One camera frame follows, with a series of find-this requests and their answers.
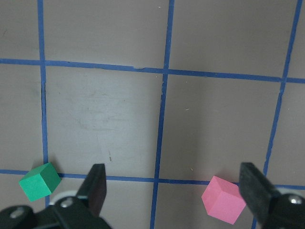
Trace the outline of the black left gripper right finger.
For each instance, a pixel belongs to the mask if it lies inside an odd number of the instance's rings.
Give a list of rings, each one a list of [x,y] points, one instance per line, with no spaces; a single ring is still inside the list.
[[[239,192],[259,223],[266,223],[281,193],[251,162],[242,162],[239,171]]]

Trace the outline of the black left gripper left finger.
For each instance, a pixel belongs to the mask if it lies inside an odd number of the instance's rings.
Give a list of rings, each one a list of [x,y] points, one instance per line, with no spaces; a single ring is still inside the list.
[[[94,164],[84,182],[76,193],[76,197],[98,217],[106,198],[105,164]]]

